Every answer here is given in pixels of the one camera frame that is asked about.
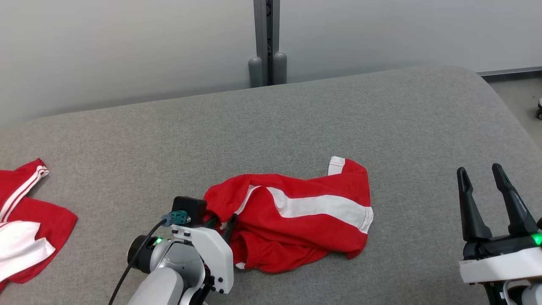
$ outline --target cable connector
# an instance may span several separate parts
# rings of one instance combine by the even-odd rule
[[[190,217],[186,211],[174,211],[169,212],[162,216],[162,219],[166,222],[162,225],[164,227],[169,227],[171,225],[184,225],[190,222]]]

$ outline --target green led indicator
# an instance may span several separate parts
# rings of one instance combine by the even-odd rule
[[[542,233],[532,234],[531,237],[537,245],[542,244]]]

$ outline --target white partition panel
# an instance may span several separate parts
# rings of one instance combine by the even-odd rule
[[[249,87],[253,0],[0,0],[0,125]]]
[[[542,66],[540,0],[282,0],[288,82],[442,63]]]

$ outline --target red and white clothing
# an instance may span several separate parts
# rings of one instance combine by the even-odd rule
[[[0,291],[8,281],[25,283],[40,273],[77,222],[63,207],[25,197],[48,173],[40,159],[0,170]]]
[[[246,174],[207,191],[207,210],[219,217],[219,229],[238,215],[230,243],[238,268],[275,273],[330,251],[348,258],[361,253],[373,219],[367,170],[333,157],[327,174],[310,180]]]

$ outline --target red fabric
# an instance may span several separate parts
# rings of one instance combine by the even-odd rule
[[[241,207],[249,186],[276,188],[289,198],[335,195],[370,207],[366,169],[346,160],[342,173],[310,180],[277,174],[247,174],[230,178],[212,186],[205,194],[204,200],[210,211],[208,216],[215,214],[222,223],[226,223]],[[276,273],[315,262],[330,251],[344,252],[348,258],[353,258],[365,247],[367,234],[360,231],[362,228],[331,215],[282,217],[272,194],[264,187],[252,192],[238,215],[230,243],[235,264],[242,262],[246,263],[245,269],[258,268]]]
[[[0,182],[2,183],[2,186],[0,187],[0,194],[3,195],[9,193],[11,195],[11,193],[13,193],[12,189],[15,190],[20,185],[17,185],[16,183],[7,183],[6,185],[9,185],[8,188],[4,187],[4,182],[13,179],[22,184],[27,180],[28,177],[35,173],[36,166],[44,166],[44,164],[40,159],[37,159],[36,161],[30,162],[14,171],[0,171],[0,174],[3,175],[0,176]],[[13,209],[7,218],[7,221],[21,220],[40,223],[40,229],[36,234],[36,239],[45,237],[56,250],[52,255],[42,262],[14,274],[8,279],[0,282],[0,291],[2,291],[9,281],[22,284],[39,274],[64,246],[66,240],[72,233],[77,219],[77,216],[66,208],[33,198],[23,197]]]

